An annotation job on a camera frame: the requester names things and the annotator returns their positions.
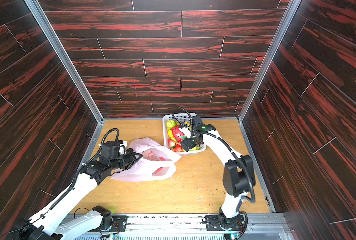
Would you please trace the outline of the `pink plastic bag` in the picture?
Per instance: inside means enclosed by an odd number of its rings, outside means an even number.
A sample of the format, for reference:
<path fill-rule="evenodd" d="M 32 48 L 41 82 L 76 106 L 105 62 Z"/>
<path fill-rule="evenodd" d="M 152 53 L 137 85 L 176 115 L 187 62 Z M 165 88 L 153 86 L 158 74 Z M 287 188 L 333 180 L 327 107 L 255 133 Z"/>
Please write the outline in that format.
<path fill-rule="evenodd" d="M 129 170 L 115 173 L 111 179 L 124 182 L 160 181 L 171 178 L 181 156 L 150 138 L 135 139 L 129 148 L 143 157 Z"/>

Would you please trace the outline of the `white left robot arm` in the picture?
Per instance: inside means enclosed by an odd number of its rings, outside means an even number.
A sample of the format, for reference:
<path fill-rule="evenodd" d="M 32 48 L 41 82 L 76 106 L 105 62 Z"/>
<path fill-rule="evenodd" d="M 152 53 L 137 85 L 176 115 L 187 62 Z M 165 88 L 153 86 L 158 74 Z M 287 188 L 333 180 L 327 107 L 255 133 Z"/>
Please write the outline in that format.
<path fill-rule="evenodd" d="M 42 210 L 5 234 L 7 240 L 73 240 L 91 230 L 119 231 L 112 212 L 102 206 L 63 223 L 69 212 L 103 180 L 133 167 L 142 154 L 127 149 L 123 154 L 95 154 L 77 171 L 72 183 Z"/>

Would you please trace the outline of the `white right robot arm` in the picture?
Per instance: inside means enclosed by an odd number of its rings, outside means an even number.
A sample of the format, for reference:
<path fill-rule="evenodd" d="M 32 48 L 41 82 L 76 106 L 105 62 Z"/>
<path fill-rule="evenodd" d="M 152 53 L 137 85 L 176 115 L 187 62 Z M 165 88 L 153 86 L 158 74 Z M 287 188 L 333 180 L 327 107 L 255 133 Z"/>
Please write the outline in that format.
<path fill-rule="evenodd" d="M 219 134 L 216 128 L 206 125 L 200 116 L 189 118 L 189 124 L 183 124 L 186 138 L 181 142 L 185 151 L 197 145 L 206 145 L 220 159 L 224 166 L 222 183 L 226 191 L 224 203 L 219 208 L 217 223 L 226 231 L 236 224 L 247 224 L 247 214 L 240 217 L 240 207 L 244 201 L 256 202 L 254 186 L 256 184 L 254 164 L 251 156 L 242 155 L 233 149 Z"/>

